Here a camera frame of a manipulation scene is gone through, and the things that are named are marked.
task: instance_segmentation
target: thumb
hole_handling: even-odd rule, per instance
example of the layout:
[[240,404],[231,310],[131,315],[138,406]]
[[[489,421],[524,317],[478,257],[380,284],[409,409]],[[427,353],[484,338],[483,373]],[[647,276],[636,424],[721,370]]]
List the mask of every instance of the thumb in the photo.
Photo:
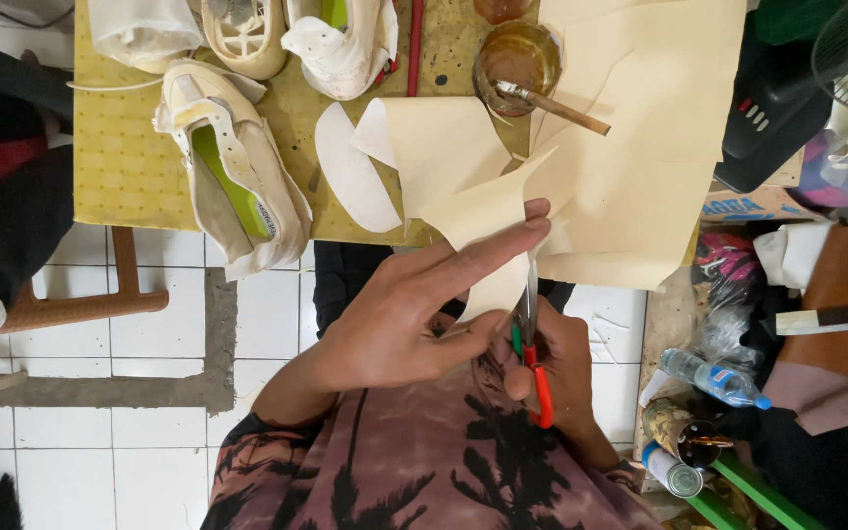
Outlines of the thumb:
[[441,339],[438,348],[445,366],[456,366],[485,352],[493,338],[509,322],[509,313],[489,311],[470,322],[469,328]]

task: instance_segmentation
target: table surface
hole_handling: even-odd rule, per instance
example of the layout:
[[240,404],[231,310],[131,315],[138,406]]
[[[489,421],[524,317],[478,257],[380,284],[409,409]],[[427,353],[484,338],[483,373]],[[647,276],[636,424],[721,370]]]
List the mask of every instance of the table surface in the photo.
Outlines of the table surface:
[[[472,95],[470,71],[482,38],[492,28],[470,0],[425,0],[421,38],[420,96]],[[354,124],[375,97],[404,97],[411,27],[411,0],[397,0],[398,70],[362,97],[343,102]],[[87,0],[77,0],[75,82],[87,87],[143,83],[159,76],[128,68],[97,54],[90,43]],[[526,20],[537,19],[536,8]],[[220,65],[210,51],[203,58]],[[443,83],[438,85],[438,78]],[[262,81],[266,96],[255,107],[265,116],[289,174],[313,209],[314,239],[422,246],[435,232],[415,220],[383,234],[354,223],[322,176],[313,132],[319,115],[333,100],[311,89],[300,71],[300,58],[289,54],[274,78]],[[181,153],[169,135],[153,129],[161,84],[138,90],[75,92],[75,218],[81,223],[198,230]],[[511,152],[527,156],[529,117],[493,120]],[[397,212],[402,214],[398,172],[372,159]]]

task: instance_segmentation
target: red stick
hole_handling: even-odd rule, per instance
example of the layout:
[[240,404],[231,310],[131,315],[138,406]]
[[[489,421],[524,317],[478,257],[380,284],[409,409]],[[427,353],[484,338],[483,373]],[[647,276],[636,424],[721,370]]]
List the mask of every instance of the red stick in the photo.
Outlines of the red stick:
[[408,57],[408,97],[418,97],[418,74],[421,63],[421,25],[424,20],[424,0],[414,0],[411,6],[411,56]]

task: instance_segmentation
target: shoe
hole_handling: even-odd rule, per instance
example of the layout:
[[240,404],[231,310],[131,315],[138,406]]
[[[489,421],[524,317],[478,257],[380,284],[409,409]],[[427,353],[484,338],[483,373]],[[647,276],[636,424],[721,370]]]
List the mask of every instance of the shoe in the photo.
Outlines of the shoe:
[[306,82],[340,101],[362,95],[398,53],[392,0],[344,1],[347,26],[332,28],[315,16],[315,0],[287,0],[290,29],[280,40],[285,50],[302,58]]
[[227,258],[229,281],[289,265],[309,240],[312,211],[253,107],[265,88],[204,62],[171,63],[154,122],[188,169],[195,220]]
[[[225,10],[226,0],[203,0],[202,23],[208,45],[228,68],[242,76],[273,78],[287,62],[287,50],[280,45],[287,30],[282,1],[238,1],[232,10]],[[247,9],[238,11],[235,5]]]

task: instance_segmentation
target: brush handle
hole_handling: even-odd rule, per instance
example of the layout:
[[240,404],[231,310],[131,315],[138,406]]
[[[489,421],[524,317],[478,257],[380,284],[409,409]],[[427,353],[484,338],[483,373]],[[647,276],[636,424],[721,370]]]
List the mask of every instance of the brush handle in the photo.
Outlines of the brush handle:
[[595,133],[601,136],[607,136],[608,131],[610,131],[610,126],[601,122],[600,120],[595,120],[591,116],[583,112],[578,112],[574,110],[570,106],[564,106],[561,103],[548,99],[542,94],[535,93],[531,90],[526,90],[523,95],[523,99],[526,100],[527,103],[537,106],[538,108],[547,110],[556,116],[560,116],[565,118],[567,121],[578,124],[586,129],[595,131]]

